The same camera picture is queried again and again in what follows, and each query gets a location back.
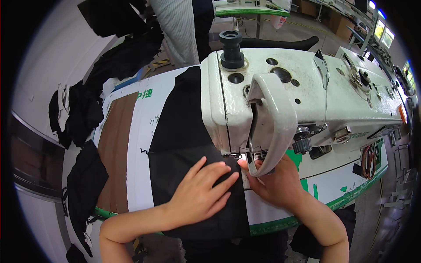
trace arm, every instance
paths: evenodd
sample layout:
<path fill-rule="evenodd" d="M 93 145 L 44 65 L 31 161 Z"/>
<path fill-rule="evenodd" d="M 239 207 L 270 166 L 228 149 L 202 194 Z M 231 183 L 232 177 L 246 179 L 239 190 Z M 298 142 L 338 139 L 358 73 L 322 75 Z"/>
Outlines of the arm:
<path fill-rule="evenodd" d="M 103 262 L 133 262 L 125 243 L 136 237 L 203 221 L 226 204 L 227 190 L 238 179 L 237 172 L 213 187 L 216 180 L 231 168 L 224 162 L 210 164 L 202 157 L 185 175 L 168 203 L 146 210 L 124 213 L 105 220 L 99 232 Z"/>
<path fill-rule="evenodd" d="M 238 164 L 248 170 L 245 160 Z M 261 161 L 256 161 L 259 168 Z M 320 262 L 348 262 L 348 236 L 342 221 L 325 204 L 304 191 L 294 162 L 284 155 L 271 175 L 250 177 L 250 187 L 265 201 L 293 213 L 324 246 Z"/>

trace right hand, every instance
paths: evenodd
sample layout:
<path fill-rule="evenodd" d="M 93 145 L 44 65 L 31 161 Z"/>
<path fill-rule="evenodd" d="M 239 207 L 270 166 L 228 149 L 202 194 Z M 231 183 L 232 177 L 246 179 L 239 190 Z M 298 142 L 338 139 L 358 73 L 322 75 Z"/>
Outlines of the right hand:
<path fill-rule="evenodd" d="M 259 169 L 262 161 L 256 161 L 256 168 Z M 238 160 L 238 165 L 247 170 L 247 178 L 250 188 L 256 192 L 263 200 L 283 207 L 294 213 L 299 208 L 306 192 L 300 183 L 297 167 L 287 154 L 284 154 L 279 163 L 275 166 L 275 172 L 270 175 L 251 177 L 248 172 L 247 162 Z"/>

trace brown tape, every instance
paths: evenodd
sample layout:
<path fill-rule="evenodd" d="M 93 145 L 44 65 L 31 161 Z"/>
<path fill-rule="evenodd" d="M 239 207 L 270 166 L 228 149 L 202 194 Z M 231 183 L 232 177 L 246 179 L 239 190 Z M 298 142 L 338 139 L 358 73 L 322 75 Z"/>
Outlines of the brown tape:
<path fill-rule="evenodd" d="M 98 143 L 98 153 L 109 177 L 97 207 L 118 214 L 128 212 L 127 148 L 137 95 L 132 93 L 111 103 Z"/>

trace left hand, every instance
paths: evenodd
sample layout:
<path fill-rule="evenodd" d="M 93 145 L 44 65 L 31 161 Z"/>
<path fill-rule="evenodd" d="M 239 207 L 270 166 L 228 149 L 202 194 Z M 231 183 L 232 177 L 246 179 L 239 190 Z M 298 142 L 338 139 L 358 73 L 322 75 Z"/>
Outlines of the left hand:
<path fill-rule="evenodd" d="M 216 180 L 231 168 L 224 162 L 205 164 L 203 156 L 185 175 L 171 200 L 165 204 L 167 215 L 174 222 L 174 228 L 189 225 L 210 218 L 220 211 L 231 195 L 227 190 L 239 177 L 232 173 L 226 180 L 212 188 Z"/>

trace hand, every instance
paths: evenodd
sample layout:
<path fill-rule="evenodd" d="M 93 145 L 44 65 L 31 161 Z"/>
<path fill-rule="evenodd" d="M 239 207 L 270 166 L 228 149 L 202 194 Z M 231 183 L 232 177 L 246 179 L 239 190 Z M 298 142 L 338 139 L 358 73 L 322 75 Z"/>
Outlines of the hand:
<path fill-rule="evenodd" d="M 256 161 L 256 168 L 259 169 L 262 163 L 262 161 Z M 238 160 L 238 164 L 241 168 L 247 170 L 250 187 L 263 200 L 278 207 L 283 207 L 292 213 L 300 206 L 302 197 L 306 192 L 301 186 L 297 167 L 287 154 L 284 154 L 275 166 L 274 173 L 258 177 L 263 184 L 257 177 L 250 176 L 245 160 Z"/>
<path fill-rule="evenodd" d="M 204 156 L 190 168 L 171 200 L 165 204 L 175 227 L 197 223 L 213 216 L 225 207 L 231 195 L 227 190 L 238 179 L 239 173 L 232 173 L 212 188 L 216 180 L 231 168 L 224 162 L 215 162 L 201 169 L 205 162 Z"/>

